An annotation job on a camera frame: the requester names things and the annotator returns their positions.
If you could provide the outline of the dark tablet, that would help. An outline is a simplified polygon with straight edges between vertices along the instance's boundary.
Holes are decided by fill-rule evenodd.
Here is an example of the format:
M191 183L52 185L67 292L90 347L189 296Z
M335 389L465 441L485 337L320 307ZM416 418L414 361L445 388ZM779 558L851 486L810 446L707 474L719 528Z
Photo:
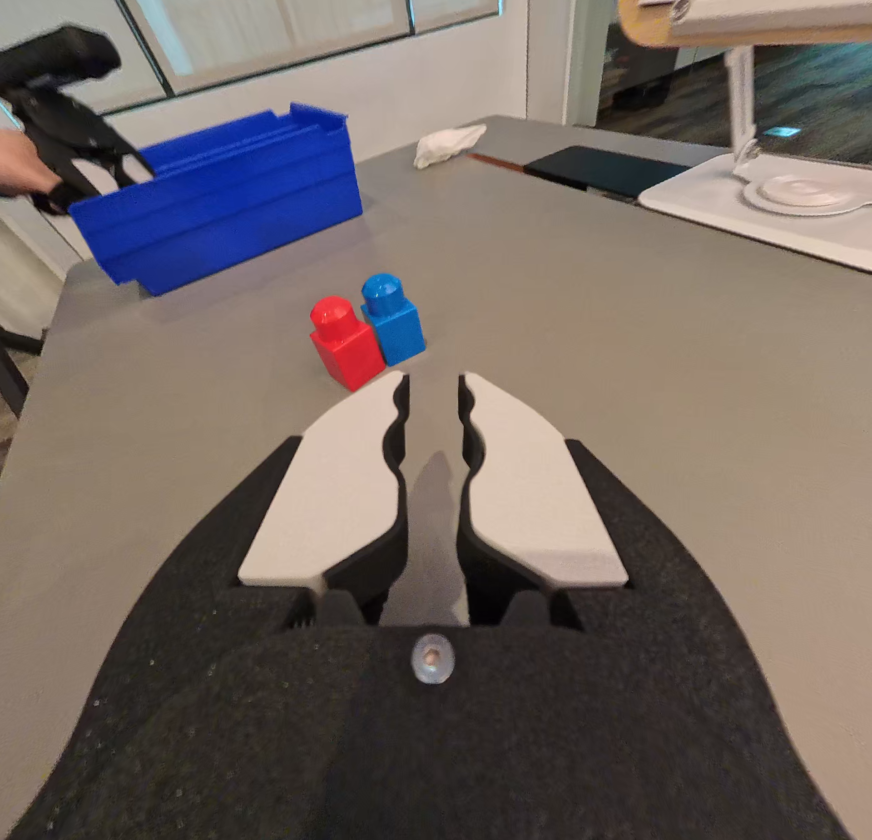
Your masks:
M690 167L597 148L570 146L535 159L522 170L525 174L571 189L594 189L636 200L644 191L690 170Z

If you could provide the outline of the red mega block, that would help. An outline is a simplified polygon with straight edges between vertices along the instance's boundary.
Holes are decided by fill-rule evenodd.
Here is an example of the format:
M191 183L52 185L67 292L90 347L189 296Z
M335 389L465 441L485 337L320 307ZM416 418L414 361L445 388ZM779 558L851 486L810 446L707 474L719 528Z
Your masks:
M373 329L340 296L320 299L310 314L311 341L330 376L354 392L382 373L386 362Z

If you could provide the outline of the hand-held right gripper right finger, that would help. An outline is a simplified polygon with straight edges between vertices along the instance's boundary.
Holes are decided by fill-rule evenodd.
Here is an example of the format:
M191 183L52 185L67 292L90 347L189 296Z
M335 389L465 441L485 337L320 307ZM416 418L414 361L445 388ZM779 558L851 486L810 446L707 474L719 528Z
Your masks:
M476 373L459 376L468 475L457 552L490 593L620 588L629 574L561 432Z

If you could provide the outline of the blue storage bin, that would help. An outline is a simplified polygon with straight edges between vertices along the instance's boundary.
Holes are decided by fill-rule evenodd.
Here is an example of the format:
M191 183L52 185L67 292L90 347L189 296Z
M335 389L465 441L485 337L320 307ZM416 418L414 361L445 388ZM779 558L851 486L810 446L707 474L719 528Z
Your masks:
M293 103L144 148L151 180L71 205L115 284L161 296L363 212L347 116Z

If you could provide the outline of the blue mega block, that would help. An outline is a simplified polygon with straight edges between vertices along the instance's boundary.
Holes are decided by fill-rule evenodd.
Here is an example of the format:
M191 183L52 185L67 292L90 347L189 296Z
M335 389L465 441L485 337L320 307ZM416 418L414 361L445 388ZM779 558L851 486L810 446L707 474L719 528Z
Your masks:
M374 330L387 366L397 366L426 349L419 311L406 297L399 278L390 273L369 277L362 297L364 320Z

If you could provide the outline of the black metal table frame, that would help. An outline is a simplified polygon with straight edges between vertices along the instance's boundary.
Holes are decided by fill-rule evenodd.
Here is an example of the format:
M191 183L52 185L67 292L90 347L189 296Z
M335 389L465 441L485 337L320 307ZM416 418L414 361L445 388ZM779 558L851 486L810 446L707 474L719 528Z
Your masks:
M47 330L41 337L14 333L1 326L1 396L16 419L20 419L29 393L29 384L10 354L11 351L39 356Z

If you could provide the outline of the person's left hand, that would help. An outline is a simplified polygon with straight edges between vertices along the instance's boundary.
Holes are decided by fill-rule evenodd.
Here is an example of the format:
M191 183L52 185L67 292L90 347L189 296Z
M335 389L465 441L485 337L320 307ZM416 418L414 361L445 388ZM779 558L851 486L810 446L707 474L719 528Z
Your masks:
M35 144L16 129L1 129L1 195L48 197L62 179L38 155Z

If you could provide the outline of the glass window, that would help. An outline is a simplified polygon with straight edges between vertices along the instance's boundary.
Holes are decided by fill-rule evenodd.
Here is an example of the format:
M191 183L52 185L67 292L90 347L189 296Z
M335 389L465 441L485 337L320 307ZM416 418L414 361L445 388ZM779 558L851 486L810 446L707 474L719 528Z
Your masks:
M461 25L504 0L1 0L2 48L74 24L120 68L68 92L106 113Z

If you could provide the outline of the white cloth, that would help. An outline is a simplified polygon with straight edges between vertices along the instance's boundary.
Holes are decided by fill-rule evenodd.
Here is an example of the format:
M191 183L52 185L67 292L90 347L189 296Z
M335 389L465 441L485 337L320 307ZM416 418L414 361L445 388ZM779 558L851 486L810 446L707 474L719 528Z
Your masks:
M478 144L485 135L484 123L473 126L448 128L421 137L417 143L413 167L427 169L466 153Z

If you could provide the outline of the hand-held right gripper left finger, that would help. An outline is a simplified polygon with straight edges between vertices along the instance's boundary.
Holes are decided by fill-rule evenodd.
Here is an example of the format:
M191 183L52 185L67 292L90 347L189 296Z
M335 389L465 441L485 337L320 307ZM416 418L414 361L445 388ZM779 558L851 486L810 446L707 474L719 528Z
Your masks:
M323 593L329 572L396 522L399 480L384 444L407 378L376 378L305 430L239 568L242 585Z

